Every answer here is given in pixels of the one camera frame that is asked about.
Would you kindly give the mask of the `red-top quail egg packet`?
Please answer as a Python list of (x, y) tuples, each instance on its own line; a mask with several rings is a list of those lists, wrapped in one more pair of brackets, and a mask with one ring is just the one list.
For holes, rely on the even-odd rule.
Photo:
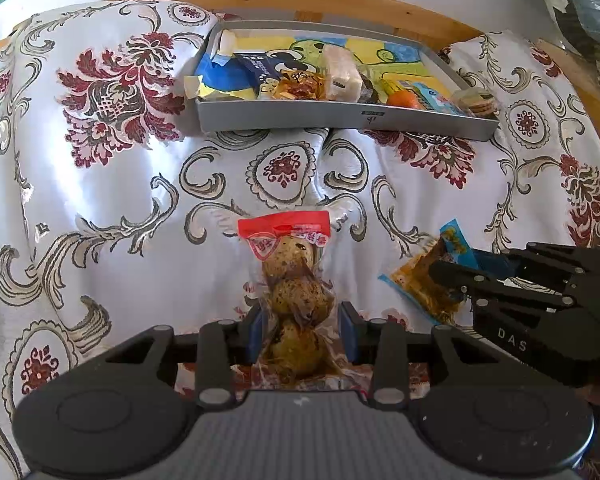
[(323, 278), (322, 259), (332, 239), (326, 210), (288, 210), (237, 221), (239, 238), (254, 258), (254, 287), (273, 323), (259, 363), (283, 387), (329, 367), (321, 327), (336, 304)]

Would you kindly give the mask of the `white rice cracker pack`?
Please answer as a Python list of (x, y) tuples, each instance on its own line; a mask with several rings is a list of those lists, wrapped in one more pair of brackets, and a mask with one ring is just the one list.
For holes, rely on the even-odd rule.
[(363, 88), (363, 79), (353, 54), (344, 47), (326, 44), (322, 58), (325, 99), (337, 102), (358, 102)]

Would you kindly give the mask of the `wooden bed frame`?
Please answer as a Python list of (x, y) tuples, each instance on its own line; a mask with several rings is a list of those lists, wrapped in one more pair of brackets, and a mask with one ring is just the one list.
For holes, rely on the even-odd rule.
[[(482, 32), (514, 30), (498, 18), (493, 26), (472, 27), (417, 4), (399, 0), (180, 0), (210, 11), (253, 10), (258, 15), (273, 11), (294, 14), (300, 22), (334, 24), (338, 18), (388, 28), (393, 35), (415, 39), (440, 50), (453, 42), (468, 40)], [(577, 57), (548, 40), (547, 34), (524, 32), (522, 36), (545, 51), (574, 85), (600, 137), (600, 88), (588, 80)]]

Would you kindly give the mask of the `dark blue snack packet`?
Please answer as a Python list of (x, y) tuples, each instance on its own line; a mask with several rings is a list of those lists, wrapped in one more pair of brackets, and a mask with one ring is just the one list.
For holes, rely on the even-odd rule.
[(276, 70), (276, 62), (264, 52), (236, 52), (234, 59), (247, 72), (252, 88), (257, 92), (264, 84), (276, 84), (280, 81), (280, 73)]

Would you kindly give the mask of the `orange tangerine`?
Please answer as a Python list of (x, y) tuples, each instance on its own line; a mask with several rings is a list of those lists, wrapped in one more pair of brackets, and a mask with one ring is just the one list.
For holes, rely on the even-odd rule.
[(412, 110), (424, 109), (416, 94), (411, 90), (399, 90), (389, 94), (386, 104), (395, 107), (411, 108)]

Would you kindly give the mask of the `clear round biscuit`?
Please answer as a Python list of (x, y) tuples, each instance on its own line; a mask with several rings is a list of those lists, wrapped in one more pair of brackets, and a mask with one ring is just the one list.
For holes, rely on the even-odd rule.
[(454, 92), (451, 101), (460, 110), (478, 118), (492, 118), (498, 112), (498, 100), (493, 93), (478, 87)]

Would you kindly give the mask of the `gold duck heart snack packet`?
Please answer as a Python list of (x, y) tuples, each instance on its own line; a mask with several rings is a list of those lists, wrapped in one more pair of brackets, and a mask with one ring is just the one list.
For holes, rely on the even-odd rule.
[(319, 101), (324, 98), (324, 78), (307, 70), (283, 70), (273, 98), (291, 101)]

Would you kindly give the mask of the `yellow snack bar packet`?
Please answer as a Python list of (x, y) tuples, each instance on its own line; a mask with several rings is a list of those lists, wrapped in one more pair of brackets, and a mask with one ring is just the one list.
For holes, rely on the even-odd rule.
[(394, 79), (386, 79), (386, 78), (380, 78), (378, 80), (382, 90), (384, 90), (385, 94), (387, 96), (392, 96), (395, 93), (398, 92), (412, 92), (413, 91), (413, 87), (411, 86), (411, 84), (407, 81), (400, 81), (400, 80), (394, 80)]

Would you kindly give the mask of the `clear blue tofu snack packet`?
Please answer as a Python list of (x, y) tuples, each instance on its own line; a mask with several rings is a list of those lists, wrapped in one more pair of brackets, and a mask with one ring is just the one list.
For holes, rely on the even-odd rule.
[(453, 292), (438, 284), (429, 271), (434, 263), (451, 263), (473, 271), (480, 270), (476, 252), (469, 246), (456, 219), (446, 222), (439, 237), (424, 252), (392, 270), (381, 273), (379, 279), (393, 287), (412, 304), (419, 307), (436, 324), (460, 324), (460, 309), (464, 292)]

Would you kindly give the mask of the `floral white red bed cover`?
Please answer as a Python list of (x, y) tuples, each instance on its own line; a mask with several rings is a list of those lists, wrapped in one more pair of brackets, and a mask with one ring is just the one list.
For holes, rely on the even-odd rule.
[(600, 247), (600, 140), (570, 81), (511, 32), (452, 44), (498, 100), (486, 142), (405, 131), (198, 130), (184, 77), (215, 25), (181, 2), (38, 14), (0, 51), (0, 479), (26, 475), (20, 400), (156, 324), (241, 318), (257, 297), (242, 217), (324, 209), (336, 296), (430, 323), (382, 274), (457, 221), (491, 252)]

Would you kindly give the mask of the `grey tray with cartoon lining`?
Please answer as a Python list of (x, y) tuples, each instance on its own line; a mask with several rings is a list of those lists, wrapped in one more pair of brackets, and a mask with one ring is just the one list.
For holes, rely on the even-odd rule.
[(222, 21), (185, 78), (201, 129), (400, 130), (486, 141), (491, 99), (430, 47), (298, 21)]

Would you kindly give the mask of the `blue cartoon snack packet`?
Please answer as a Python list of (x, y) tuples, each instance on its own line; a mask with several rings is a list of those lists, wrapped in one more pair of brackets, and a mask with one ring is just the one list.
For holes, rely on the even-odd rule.
[(437, 90), (428, 87), (426, 84), (414, 82), (414, 84), (412, 84), (412, 88), (418, 95), (419, 101), (424, 104), (424, 107), (426, 107), (427, 110), (458, 116), (464, 115), (464, 113), (455, 104), (442, 96), (442, 94), (437, 92)]

